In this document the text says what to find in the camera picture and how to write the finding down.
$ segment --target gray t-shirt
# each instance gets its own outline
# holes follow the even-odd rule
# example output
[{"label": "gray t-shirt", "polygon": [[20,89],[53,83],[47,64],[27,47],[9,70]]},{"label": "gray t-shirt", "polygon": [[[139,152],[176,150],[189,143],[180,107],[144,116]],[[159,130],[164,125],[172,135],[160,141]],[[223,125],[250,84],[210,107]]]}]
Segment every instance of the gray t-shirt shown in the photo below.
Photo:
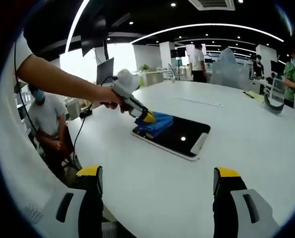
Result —
[{"label": "gray t-shirt", "polygon": [[64,105],[55,95],[45,94],[45,102],[39,106],[36,102],[32,103],[28,114],[36,130],[41,130],[52,138],[58,135],[58,117],[65,114]]}]

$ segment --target ceiling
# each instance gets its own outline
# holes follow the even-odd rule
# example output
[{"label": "ceiling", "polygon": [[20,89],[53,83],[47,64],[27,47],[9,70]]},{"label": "ceiling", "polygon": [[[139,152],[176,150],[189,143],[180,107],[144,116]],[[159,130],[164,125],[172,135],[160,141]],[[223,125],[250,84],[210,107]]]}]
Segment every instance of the ceiling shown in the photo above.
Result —
[{"label": "ceiling", "polygon": [[[44,2],[27,23],[25,37],[33,52],[51,60],[64,52],[72,22],[83,0],[47,0]],[[99,18],[106,21],[106,30],[102,34],[110,38],[108,43],[131,42],[138,39],[134,34],[124,36],[116,32],[148,35],[189,24],[228,23],[268,32],[283,39],[284,43],[247,29],[229,26],[201,26],[164,32],[135,44],[158,44],[157,41],[190,44],[199,39],[199,42],[207,45],[228,45],[251,51],[255,51],[258,44],[269,44],[281,55],[280,59],[286,61],[286,54],[295,51],[295,0],[278,0],[276,5],[271,0],[243,0],[243,3],[234,0],[234,4],[235,11],[199,11],[188,0],[90,0],[81,15],[74,36],[84,37],[86,35],[88,38],[97,38],[99,31],[94,26]],[[288,25],[282,20],[277,5],[288,16],[292,25],[291,33]],[[69,49],[80,47],[79,37]],[[207,48],[207,50],[217,49],[217,47]],[[248,51],[235,50],[240,54],[248,56],[251,54]]]}]

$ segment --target air vent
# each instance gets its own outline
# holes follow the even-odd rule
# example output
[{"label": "air vent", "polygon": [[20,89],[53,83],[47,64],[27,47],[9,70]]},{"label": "air vent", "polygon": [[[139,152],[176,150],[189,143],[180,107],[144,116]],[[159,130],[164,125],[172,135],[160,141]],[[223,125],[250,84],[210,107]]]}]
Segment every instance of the air vent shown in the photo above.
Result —
[{"label": "air vent", "polygon": [[206,10],[227,10],[234,11],[235,3],[234,0],[188,0],[191,2],[199,11]]}]

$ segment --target dark pants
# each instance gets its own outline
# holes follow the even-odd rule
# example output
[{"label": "dark pants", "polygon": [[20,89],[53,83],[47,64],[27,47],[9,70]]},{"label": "dark pants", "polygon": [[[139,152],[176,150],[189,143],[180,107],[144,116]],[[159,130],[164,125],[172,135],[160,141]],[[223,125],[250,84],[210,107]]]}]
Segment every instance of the dark pants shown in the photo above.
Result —
[{"label": "dark pants", "polygon": [[207,79],[203,74],[203,71],[192,71],[193,81],[199,83],[206,83]]},{"label": "dark pants", "polygon": [[64,177],[64,168],[61,163],[64,160],[68,160],[72,164],[70,154],[73,152],[73,144],[70,138],[70,133],[68,127],[65,127],[64,130],[64,144],[66,149],[64,151],[54,150],[52,147],[47,144],[41,143],[41,146],[45,153],[45,163],[48,165],[48,168],[54,173],[54,175],[62,182],[65,181]]},{"label": "dark pants", "polygon": [[284,99],[284,104],[286,106],[289,106],[290,108],[293,108],[294,109],[294,102],[293,101]]}]

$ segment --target white round table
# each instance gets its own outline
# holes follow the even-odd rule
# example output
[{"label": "white round table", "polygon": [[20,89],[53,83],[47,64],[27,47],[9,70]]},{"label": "white round table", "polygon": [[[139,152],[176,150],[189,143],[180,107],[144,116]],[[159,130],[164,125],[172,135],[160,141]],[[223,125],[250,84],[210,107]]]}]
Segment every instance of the white round table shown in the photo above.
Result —
[{"label": "white round table", "polygon": [[[234,169],[273,208],[279,225],[295,209],[295,111],[274,115],[240,90],[163,82],[134,93],[152,111],[211,126],[196,162],[130,134],[134,118],[99,107],[76,143],[83,167],[103,166],[103,201],[139,238],[212,237],[215,167]],[[74,141],[81,119],[69,123]]]}]

